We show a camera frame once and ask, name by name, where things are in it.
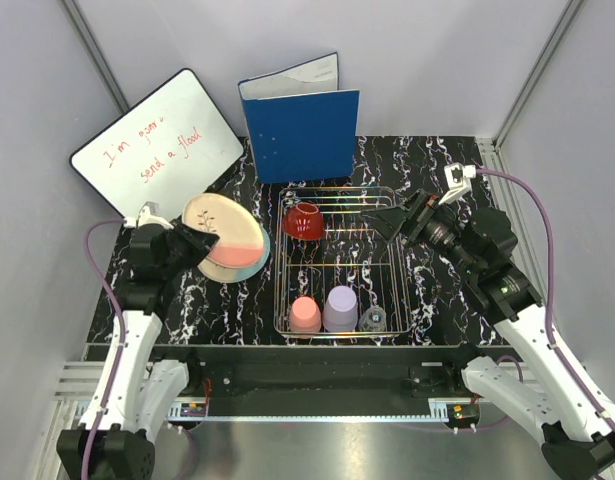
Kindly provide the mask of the cream and pink plate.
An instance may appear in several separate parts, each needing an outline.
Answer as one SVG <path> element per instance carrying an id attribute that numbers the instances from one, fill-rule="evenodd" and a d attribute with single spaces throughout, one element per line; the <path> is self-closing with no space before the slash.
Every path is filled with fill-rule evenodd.
<path id="1" fill-rule="evenodd" d="M 197 231 L 219 237 L 207 257 L 217 266 L 242 269 L 262 257 L 261 227 L 247 209 L 226 196 L 203 193 L 192 198 L 183 210 L 182 221 Z"/>

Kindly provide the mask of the cream and blue plate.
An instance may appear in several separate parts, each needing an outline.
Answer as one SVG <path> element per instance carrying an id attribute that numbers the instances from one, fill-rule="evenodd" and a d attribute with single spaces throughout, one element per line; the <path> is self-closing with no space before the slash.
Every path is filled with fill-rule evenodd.
<path id="1" fill-rule="evenodd" d="M 232 269 L 218 266 L 209 259 L 205 259 L 198 266 L 200 272 L 208 279 L 224 284 L 238 283 L 253 277 L 264 267 L 271 253 L 269 234 L 265 229 L 261 229 L 261 233 L 264 241 L 264 251 L 260 259 L 254 265 Z"/>

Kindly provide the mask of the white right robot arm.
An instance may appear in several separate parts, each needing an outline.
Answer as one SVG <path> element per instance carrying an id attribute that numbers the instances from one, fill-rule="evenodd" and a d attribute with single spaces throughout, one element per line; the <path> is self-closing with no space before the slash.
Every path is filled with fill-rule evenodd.
<path id="1" fill-rule="evenodd" d="M 561 479 L 591 479 L 615 464 L 615 403 L 546 322 L 545 303 L 511 260 L 518 240 L 504 212 L 478 209 L 461 223 L 420 190 L 361 216 L 386 242 L 423 243 L 449 260 L 468 303 L 520 355 L 541 388 L 533 390 L 466 344 L 441 371 L 447 393 L 469 391 L 493 403 L 536 440 Z"/>

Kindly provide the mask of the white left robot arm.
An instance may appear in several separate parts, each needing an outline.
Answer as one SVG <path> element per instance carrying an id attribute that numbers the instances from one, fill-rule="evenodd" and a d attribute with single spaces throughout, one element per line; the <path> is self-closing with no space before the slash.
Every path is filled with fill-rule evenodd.
<path id="1" fill-rule="evenodd" d="M 202 386 L 203 372 L 180 360 L 149 361 L 174 297 L 175 277 L 197 267 L 218 243 L 215 233 L 157 220 L 135 228 L 129 274 L 103 288 L 115 310 L 113 338 L 87 410 L 60 432 L 56 451 L 71 479 L 149 479 L 155 440 L 180 394 Z"/>

